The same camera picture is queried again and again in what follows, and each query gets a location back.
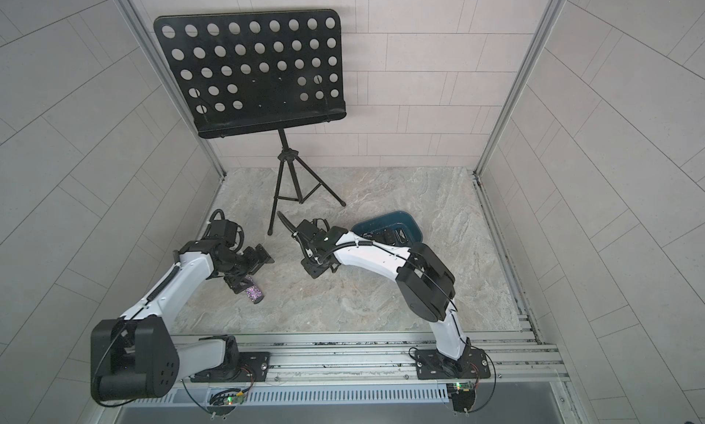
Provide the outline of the teal plastic storage box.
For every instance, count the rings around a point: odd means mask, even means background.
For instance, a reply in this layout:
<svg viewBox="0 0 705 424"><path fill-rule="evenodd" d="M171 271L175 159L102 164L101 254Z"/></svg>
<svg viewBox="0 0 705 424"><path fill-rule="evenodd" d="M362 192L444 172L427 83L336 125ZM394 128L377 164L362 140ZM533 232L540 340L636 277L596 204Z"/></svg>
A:
<svg viewBox="0 0 705 424"><path fill-rule="evenodd" d="M395 211L358 223L352 232L366 240L394 247L410 247L423 242L422 231L409 213Z"/></svg>

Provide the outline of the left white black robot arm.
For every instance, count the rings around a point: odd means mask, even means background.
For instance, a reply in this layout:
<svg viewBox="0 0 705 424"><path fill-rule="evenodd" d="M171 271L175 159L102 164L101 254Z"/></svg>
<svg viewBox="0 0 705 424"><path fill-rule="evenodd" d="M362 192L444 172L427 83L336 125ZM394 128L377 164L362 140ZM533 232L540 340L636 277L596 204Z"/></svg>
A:
<svg viewBox="0 0 705 424"><path fill-rule="evenodd" d="M134 306L116 319L100 321L90 337L91 397L101 407L121 407L138 399L166 396L176 382L242 382L216 405L244 398L266 379L269 355L241 353L234 336L221 334L177 345L171 328L201 284L222 280L236 295L255 304L264 298L253 275L273 258L263 245L245 247L244 231L215 210L204 234L173 253L170 270Z"/></svg>

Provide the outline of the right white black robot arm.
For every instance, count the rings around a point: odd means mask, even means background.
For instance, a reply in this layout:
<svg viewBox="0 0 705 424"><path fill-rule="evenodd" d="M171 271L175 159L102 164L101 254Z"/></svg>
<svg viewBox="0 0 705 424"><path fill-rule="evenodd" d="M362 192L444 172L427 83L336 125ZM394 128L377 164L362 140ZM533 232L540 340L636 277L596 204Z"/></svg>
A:
<svg viewBox="0 0 705 424"><path fill-rule="evenodd" d="M315 219L294 225L282 212L276 215L299 244L311 278L349 266L395 282L409 309L430 324L436 352L454 362L464 358L467 336L457 315L455 277L429 246L387 245L343 227L319 227Z"/></svg>

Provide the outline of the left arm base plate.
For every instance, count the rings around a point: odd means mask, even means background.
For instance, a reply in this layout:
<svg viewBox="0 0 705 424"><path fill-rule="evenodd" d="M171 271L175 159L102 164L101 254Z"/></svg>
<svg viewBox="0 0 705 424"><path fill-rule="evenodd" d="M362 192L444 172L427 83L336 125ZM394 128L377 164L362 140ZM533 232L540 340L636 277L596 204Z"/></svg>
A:
<svg viewBox="0 0 705 424"><path fill-rule="evenodd" d="M226 362L189 376L192 383L258 383L264 382L269 370L270 352L244 352L238 361Z"/></svg>

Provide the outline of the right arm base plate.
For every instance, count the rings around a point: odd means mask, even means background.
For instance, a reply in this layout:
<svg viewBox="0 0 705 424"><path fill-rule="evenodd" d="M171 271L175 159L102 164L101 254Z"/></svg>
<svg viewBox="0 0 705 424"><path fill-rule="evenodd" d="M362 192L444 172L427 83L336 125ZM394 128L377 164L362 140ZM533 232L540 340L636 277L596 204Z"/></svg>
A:
<svg viewBox="0 0 705 424"><path fill-rule="evenodd" d="M482 380L491 377L488 356L484 350L466 347L458 360L437 350L409 349L420 380Z"/></svg>

